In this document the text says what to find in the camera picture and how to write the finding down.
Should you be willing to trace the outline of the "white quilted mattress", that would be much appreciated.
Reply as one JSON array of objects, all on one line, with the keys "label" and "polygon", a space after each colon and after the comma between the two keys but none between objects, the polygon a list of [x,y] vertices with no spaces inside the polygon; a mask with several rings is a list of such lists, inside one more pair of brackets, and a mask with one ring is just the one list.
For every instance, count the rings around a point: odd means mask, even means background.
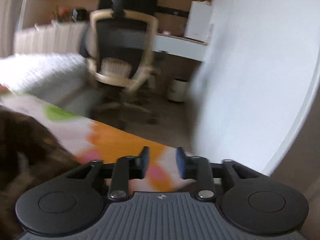
[{"label": "white quilted mattress", "polygon": [[99,99],[99,92],[89,84],[86,59],[77,53],[1,58],[1,85],[81,115]]}]

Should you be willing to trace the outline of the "white desk top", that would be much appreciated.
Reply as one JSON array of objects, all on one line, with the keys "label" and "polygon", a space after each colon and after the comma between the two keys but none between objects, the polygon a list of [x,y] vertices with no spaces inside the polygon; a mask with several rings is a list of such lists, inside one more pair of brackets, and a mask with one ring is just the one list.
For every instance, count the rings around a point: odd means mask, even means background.
[{"label": "white desk top", "polygon": [[191,60],[203,61],[208,45],[184,37],[157,34],[153,43],[153,51],[166,51],[170,55]]}]

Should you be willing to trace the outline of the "brown corduroy garment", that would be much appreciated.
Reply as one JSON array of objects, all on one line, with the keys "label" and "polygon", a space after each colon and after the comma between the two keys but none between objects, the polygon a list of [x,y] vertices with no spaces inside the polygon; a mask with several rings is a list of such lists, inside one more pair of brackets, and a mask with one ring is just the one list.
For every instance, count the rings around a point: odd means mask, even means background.
[{"label": "brown corduroy garment", "polygon": [[25,191],[79,165],[43,124],[1,107],[1,239],[22,233],[15,204]]}]

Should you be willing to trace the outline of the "beige padded headboard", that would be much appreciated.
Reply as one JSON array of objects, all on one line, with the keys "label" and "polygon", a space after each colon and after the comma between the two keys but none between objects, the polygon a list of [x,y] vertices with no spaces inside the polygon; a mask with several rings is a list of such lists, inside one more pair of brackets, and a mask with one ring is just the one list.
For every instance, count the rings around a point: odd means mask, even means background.
[{"label": "beige padded headboard", "polygon": [[15,33],[15,54],[67,54],[79,51],[85,22],[41,25]]}]

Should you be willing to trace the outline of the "white box on desk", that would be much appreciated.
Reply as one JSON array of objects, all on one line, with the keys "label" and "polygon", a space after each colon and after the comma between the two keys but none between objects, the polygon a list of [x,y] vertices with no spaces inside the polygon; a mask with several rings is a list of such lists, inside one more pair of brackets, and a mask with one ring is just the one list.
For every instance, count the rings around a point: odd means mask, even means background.
[{"label": "white box on desk", "polygon": [[207,2],[192,1],[184,37],[192,40],[207,42],[211,29],[213,6]]}]

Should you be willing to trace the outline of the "potted pink flower plant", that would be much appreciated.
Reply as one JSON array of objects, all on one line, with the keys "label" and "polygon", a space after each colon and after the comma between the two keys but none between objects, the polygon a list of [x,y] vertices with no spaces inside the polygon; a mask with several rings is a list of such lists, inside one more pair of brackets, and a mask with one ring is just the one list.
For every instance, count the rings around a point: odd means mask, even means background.
[{"label": "potted pink flower plant", "polygon": [[71,20],[71,9],[64,6],[57,6],[53,9],[53,20],[59,23]]}]

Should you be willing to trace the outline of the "cartoon print play mat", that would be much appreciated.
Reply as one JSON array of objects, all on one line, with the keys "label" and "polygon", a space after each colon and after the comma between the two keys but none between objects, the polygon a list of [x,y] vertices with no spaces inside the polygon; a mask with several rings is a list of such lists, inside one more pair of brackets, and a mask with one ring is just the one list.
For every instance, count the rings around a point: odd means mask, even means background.
[{"label": "cartoon print play mat", "polygon": [[46,126],[82,164],[94,159],[114,163],[123,156],[137,156],[148,146],[150,162],[146,176],[130,181],[130,192],[189,191],[195,183],[192,179],[180,178],[173,147],[70,113],[35,96],[12,93],[6,87],[1,87],[1,105],[32,116]]}]

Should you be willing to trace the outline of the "white waste bin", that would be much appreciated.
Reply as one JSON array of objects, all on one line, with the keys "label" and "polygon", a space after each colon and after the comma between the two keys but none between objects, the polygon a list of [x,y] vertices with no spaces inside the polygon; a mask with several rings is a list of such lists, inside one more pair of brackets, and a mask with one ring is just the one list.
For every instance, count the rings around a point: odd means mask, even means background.
[{"label": "white waste bin", "polygon": [[185,95],[189,82],[180,78],[171,79],[167,91],[167,99],[173,102],[182,103],[185,101]]}]

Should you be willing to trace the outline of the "black round speaker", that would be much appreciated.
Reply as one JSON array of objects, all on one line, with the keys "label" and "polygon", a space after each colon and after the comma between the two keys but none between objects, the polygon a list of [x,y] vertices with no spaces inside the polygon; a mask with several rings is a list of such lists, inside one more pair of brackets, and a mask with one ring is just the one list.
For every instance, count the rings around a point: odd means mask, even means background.
[{"label": "black round speaker", "polygon": [[86,9],[73,9],[72,19],[74,22],[87,21],[89,19],[89,13]]}]

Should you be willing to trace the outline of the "beige mesh office chair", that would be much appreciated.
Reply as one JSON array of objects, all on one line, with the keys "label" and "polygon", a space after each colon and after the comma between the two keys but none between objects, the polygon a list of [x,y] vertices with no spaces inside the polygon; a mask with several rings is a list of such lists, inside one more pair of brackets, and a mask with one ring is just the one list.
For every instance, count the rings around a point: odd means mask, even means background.
[{"label": "beige mesh office chair", "polygon": [[148,123],[156,124],[157,114],[143,107],[143,102],[148,80],[156,72],[152,47],[158,20],[123,9],[123,2],[135,0],[111,1],[112,9],[90,13],[80,42],[79,52],[86,58],[89,80],[104,91],[101,103],[91,109],[91,117],[114,113],[117,127],[124,129],[131,111],[133,116],[140,112]]}]

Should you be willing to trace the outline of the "black monitor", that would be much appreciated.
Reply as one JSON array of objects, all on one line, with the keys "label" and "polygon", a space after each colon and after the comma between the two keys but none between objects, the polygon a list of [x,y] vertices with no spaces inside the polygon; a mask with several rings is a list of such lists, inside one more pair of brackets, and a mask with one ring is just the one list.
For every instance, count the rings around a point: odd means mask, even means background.
[{"label": "black monitor", "polygon": [[[124,10],[132,10],[137,12],[142,12],[154,16],[157,9],[158,0],[135,0],[135,1],[125,1],[123,2]],[[101,9],[112,9],[113,2],[111,0],[100,0],[98,5],[98,10]]]}]

